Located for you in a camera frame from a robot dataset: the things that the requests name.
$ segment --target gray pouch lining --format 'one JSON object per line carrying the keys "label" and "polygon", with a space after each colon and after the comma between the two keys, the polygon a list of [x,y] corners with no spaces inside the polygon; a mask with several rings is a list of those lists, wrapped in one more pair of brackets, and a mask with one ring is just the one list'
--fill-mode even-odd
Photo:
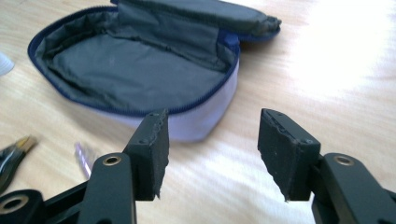
{"label": "gray pouch lining", "polygon": [[[58,88],[85,105],[147,113],[180,108],[219,83],[235,56],[217,43],[216,28],[190,23],[185,27],[188,24],[167,18],[161,22],[157,29],[137,32],[135,27],[149,25],[120,24],[114,12],[88,14],[47,36],[36,57],[43,59],[40,63]],[[174,29],[161,32],[169,23]],[[175,44],[152,38],[164,35]],[[206,44],[183,44],[182,40]]]}
{"label": "gray pouch lining", "polygon": [[279,24],[220,1],[122,0],[118,11],[82,14],[44,36],[35,63],[75,102],[128,115],[182,112],[233,71],[238,42],[224,34],[273,36]]}

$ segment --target light wooden table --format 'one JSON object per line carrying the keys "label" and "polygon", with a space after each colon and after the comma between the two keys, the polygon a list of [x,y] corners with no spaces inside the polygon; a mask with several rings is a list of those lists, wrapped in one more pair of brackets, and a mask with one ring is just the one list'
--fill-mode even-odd
{"label": "light wooden table", "polygon": [[[362,161],[396,191],[396,2],[233,2],[279,17],[281,33],[243,44],[238,88],[216,129],[200,143],[172,142],[162,197],[137,203],[139,223],[312,223],[311,202],[284,203],[257,150],[263,107],[311,132],[322,154]],[[0,147],[27,134],[39,144],[7,192],[38,189],[45,199],[84,176],[74,144],[121,151],[134,129],[65,100],[27,57],[47,25],[107,1],[0,0],[0,51],[15,62],[0,77]]]}

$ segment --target navy blue trim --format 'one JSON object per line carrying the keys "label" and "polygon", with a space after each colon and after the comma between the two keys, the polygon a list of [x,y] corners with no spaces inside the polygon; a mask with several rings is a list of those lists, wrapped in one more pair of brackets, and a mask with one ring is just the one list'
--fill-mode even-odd
{"label": "navy blue trim", "polygon": [[[81,104],[81,105],[85,105],[87,107],[91,107],[97,110],[101,110],[104,112],[108,112],[108,113],[115,113],[115,114],[120,114],[120,115],[125,115],[125,116],[130,116],[130,117],[144,117],[146,116],[148,113],[150,113],[151,111],[125,111],[125,110],[120,110],[117,108],[112,108],[112,107],[102,107],[102,106],[97,106],[97,105],[87,105],[84,104],[82,102],[79,102],[77,100],[72,100],[70,99],[69,95],[66,94],[62,89],[60,89],[57,84],[51,80],[50,77],[46,76],[43,69],[39,66],[36,58],[35,58],[35,52],[38,48],[38,46],[41,44],[41,42],[43,41],[43,39],[48,36],[50,33],[54,32],[55,30],[59,29],[61,26],[63,26],[65,23],[68,23],[70,21],[73,21],[79,17],[82,17],[86,14],[90,14],[90,13],[95,13],[95,12],[104,12],[104,11],[108,11],[108,12],[117,12],[118,9],[117,7],[92,7],[92,8],[88,8],[88,9],[84,9],[81,10],[79,12],[76,12],[74,14],[71,14],[65,18],[62,18],[58,21],[56,21],[55,23],[49,25],[47,28],[45,28],[44,30],[42,30],[41,32],[39,32],[34,38],[33,40],[30,42],[29,47],[28,47],[28,55],[32,61],[32,63],[35,65],[35,67],[41,72],[41,74],[43,74],[43,76],[49,81],[49,83],[66,99],[73,101],[75,103]],[[270,35],[266,35],[266,36],[261,36],[261,37],[257,37],[257,36],[252,36],[252,35],[236,35],[230,32],[227,32],[225,30],[219,30],[219,35],[218,35],[218,42],[220,42],[221,44],[223,44],[224,46],[226,46],[227,48],[229,48],[235,55],[235,59],[233,61],[233,64],[231,65],[230,69],[228,70],[227,74],[224,75],[224,78],[218,83],[216,84],[216,86],[214,88],[212,88],[207,94],[199,97],[196,101],[178,107],[178,108],[168,108],[169,110],[169,114],[178,114],[178,113],[183,113],[186,112],[188,110],[191,110],[193,108],[195,108],[196,106],[204,103],[205,101],[207,101],[210,97],[212,97],[230,78],[231,74],[233,73],[233,71],[235,70],[235,67],[238,63],[239,60],[239,56],[240,56],[240,48],[239,48],[239,40],[244,40],[244,41],[265,41],[268,39],[273,38],[275,35],[277,35],[277,33],[279,33],[280,29]]]}

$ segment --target pouch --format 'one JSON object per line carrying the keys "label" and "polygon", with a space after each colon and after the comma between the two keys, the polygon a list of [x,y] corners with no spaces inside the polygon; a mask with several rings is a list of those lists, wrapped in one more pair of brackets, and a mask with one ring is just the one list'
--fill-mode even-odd
{"label": "pouch", "polygon": [[166,108],[169,137],[203,140],[236,90],[239,41],[281,23],[217,0],[120,0],[83,9],[31,41],[35,67],[68,100],[137,127]]}

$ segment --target rubber jaw pad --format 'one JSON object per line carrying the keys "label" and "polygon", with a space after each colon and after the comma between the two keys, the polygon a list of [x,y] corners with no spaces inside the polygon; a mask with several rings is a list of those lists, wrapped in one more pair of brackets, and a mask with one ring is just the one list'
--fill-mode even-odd
{"label": "rubber jaw pad", "polygon": [[285,200],[308,201],[306,181],[318,161],[320,142],[288,116],[262,109],[258,149]]}
{"label": "rubber jaw pad", "polygon": [[148,114],[135,131],[123,153],[131,159],[135,199],[153,201],[168,165],[169,133],[167,110]]}

